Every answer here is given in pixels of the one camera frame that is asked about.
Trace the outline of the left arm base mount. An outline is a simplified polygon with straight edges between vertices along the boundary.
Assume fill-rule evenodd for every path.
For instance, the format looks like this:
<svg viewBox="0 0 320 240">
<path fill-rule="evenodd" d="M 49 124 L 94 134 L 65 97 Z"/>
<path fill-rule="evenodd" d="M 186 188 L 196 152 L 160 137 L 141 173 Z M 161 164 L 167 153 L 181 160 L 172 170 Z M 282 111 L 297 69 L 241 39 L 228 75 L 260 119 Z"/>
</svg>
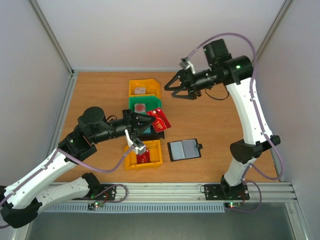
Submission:
<svg viewBox="0 0 320 240">
<path fill-rule="evenodd" d="M 90 189 L 87 195 L 73 200 L 114 201 L 116 193 L 117 186 L 115 184 L 101 184 L 100 187 Z"/>
</svg>

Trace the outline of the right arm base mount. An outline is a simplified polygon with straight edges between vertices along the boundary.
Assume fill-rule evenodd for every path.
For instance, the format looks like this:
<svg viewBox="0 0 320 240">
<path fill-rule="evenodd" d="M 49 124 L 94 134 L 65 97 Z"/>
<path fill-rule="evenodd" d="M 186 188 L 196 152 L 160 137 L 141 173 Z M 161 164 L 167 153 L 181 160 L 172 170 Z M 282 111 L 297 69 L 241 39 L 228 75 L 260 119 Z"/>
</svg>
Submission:
<svg viewBox="0 0 320 240">
<path fill-rule="evenodd" d="M 205 184 L 204 196 L 206 201 L 240 201 L 250 199 L 248 187 L 243 184 L 237 186 Z"/>
</svg>

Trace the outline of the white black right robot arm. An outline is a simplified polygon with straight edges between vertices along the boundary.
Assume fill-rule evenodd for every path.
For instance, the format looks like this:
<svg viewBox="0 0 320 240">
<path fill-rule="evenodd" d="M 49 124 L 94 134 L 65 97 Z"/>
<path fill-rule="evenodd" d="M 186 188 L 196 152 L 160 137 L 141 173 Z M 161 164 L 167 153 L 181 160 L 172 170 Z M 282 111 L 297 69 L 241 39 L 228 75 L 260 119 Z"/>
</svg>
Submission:
<svg viewBox="0 0 320 240">
<path fill-rule="evenodd" d="M 182 69 L 164 86 L 172 97 L 195 100 L 202 90 L 222 84 L 232 97 L 243 131 L 243 138 L 230 145 L 232 160 L 217 188 L 210 192 L 223 200 L 245 193 L 244 177 L 261 154 L 281 139 L 272 133 L 264 117 L 256 90 L 253 65 L 247 56 L 233 58 L 223 39 L 203 45 L 209 69 L 196 72 L 189 58 L 181 60 Z"/>
</svg>

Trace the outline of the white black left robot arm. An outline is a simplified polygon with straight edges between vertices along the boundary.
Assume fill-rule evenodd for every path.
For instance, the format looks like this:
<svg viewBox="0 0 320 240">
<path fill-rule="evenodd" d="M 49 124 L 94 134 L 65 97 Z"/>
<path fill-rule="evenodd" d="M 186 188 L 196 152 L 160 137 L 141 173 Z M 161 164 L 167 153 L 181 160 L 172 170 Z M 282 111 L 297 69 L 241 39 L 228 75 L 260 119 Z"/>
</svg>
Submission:
<svg viewBox="0 0 320 240">
<path fill-rule="evenodd" d="M 0 215 L 7 227 L 21 228 L 32 222 L 44 210 L 78 198 L 96 199 L 101 184 L 92 172 L 103 170 L 84 161 L 97 152 L 96 144 L 125 137 L 129 149 L 123 154 L 123 162 L 130 152 L 137 155 L 146 151 L 140 135 L 156 120 L 154 116 L 125 109 L 121 119 L 107 120 L 98 106 L 87 108 L 77 119 L 77 125 L 45 160 L 15 183 L 0 188 Z M 92 172 L 76 180 L 50 187 L 58 177 L 82 165 Z"/>
</svg>

